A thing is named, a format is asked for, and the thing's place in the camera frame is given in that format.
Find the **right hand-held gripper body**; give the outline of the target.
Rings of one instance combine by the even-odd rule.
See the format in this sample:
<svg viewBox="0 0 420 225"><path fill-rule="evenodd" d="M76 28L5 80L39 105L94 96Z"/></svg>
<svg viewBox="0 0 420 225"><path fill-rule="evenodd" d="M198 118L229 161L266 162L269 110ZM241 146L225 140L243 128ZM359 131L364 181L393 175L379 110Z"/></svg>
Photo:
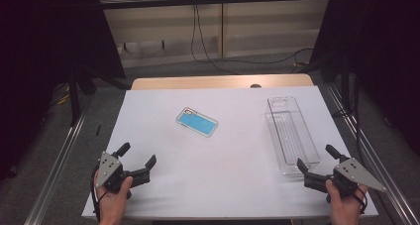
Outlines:
<svg viewBox="0 0 420 225"><path fill-rule="evenodd" d="M339 159L329 178L339 189L341 197L352 195L361 184L378 191L386 191L386 187L355 158Z"/></svg>

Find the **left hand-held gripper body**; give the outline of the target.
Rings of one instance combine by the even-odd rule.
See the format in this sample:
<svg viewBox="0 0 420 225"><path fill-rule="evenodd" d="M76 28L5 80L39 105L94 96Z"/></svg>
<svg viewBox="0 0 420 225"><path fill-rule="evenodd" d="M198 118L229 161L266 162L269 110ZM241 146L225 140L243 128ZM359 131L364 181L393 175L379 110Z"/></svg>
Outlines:
<svg viewBox="0 0 420 225"><path fill-rule="evenodd" d="M124 180L129 176L123 170L123 165L119 158L123 153L114 152L108 154L103 152L99 161L99 169L97 174L97 187L105 187L112 193L118 193Z"/></svg>

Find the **clear plastic tray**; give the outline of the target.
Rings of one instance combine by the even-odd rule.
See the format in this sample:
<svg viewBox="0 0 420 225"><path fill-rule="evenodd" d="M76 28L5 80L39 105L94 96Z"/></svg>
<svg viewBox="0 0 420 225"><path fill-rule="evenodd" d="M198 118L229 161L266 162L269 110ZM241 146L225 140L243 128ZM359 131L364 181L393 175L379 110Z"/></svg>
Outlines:
<svg viewBox="0 0 420 225"><path fill-rule="evenodd" d="M265 118L280 173L301 174L297 165L302 160L312 171L320 163L320 157L294 97L272 97L267 100Z"/></svg>

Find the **person's right hand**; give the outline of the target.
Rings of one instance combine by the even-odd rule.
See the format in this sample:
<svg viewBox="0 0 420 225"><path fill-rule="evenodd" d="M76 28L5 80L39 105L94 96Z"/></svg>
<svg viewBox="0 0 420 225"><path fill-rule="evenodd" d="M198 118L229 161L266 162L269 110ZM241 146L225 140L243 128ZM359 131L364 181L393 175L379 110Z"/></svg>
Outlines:
<svg viewBox="0 0 420 225"><path fill-rule="evenodd" d="M331 179L325 183L331 197L330 221L332 225L359 225L363 200L368 187L360 184L353 196L342 198L339 189Z"/></svg>

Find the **person's left hand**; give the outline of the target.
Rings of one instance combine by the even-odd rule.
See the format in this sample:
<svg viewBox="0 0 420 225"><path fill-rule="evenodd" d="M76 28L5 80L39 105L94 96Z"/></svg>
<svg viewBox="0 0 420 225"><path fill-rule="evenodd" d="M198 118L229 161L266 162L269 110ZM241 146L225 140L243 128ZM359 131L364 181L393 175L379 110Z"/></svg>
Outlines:
<svg viewBox="0 0 420 225"><path fill-rule="evenodd" d="M118 193L108 192L104 186L95 190L99 200L99 225L120 225L126 210L127 193L133 179L128 176L123 181Z"/></svg>

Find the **white table sheet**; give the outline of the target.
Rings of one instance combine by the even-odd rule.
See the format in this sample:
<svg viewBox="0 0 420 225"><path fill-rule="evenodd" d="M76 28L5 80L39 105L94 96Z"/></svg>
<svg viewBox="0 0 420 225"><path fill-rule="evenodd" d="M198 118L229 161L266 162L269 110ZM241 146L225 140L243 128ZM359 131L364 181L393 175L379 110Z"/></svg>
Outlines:
<svg viewBox="0 0 420 225"><path fill-rule="evenodd" d="M327 144L347 148L315 86L133 90L126 93L108 144L114 152L130 143L121 158L139 169L152 156L151 181L136 187L126 215L145 220L315 218L329 213L324 193L307 188L302 177L280 173L265 118L267 100L294 97L321 162L332 171ZM218 121L204 137L175 119L189 107Z"/></svg>

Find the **black stand leg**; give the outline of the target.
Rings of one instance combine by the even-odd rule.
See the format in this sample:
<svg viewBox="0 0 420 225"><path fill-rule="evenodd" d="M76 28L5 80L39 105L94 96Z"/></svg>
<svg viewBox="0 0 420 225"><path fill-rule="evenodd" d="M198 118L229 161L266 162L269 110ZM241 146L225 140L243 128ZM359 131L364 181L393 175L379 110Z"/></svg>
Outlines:
<svg viewBox="0 0 420 225"><path fill-rule="evenodd" d="M71 126L74 126L80 117L80 105L78 99L76 75L72 68L68 70L68 88L71 104Z"/></svg>

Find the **black curtain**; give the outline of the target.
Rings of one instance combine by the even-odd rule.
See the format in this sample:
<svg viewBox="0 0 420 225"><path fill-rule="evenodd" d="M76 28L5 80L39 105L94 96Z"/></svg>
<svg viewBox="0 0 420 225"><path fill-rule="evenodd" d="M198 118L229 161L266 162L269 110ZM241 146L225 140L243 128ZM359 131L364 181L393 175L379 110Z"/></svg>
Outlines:
<svg viewBox="0 0 420 225"><path fill-rule="evenodd" d="M420 156L420 0L328 0L310 66L350 68Z"/></svg>
<svg viewBox="0 0 420 225"><path fill-rule="evenodd" d="M0 0L0 181L45 118L53 90L124 69L99 0Z"/></svg>

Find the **metal floor rail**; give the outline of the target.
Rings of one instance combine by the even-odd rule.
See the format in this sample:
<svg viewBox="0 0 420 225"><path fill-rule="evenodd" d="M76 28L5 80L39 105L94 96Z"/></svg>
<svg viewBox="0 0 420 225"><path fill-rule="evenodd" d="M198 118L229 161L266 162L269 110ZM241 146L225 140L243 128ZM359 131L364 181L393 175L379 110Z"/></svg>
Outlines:
<svg viewBox="0 0 420 225"><path fill-rule="evenodd" d="M67 164L71 151L76 143L78 135L82 130L86 114L89 111L93 100L93 96L89 96L85 99L81 113L78 116L75 123L70 127L64 140L64 143L54 161L49 176L46 182L44 183L43 188L40 194L38 195L35 204L30 210L30 213L26 221L24 222L24 225L42 225L48 207L53 199L53 195L58 186L61 175Z"/></svg>
<svg viewBox="0 0 420 225"><path fill-rule="evenodd" d="M369 192L369 205L378 215L364 219L363 225L420 225L420 158L363 91L358 97L357 110L351 113L336 85L328 85L324 94L351 154L387 188Z"/></svg>

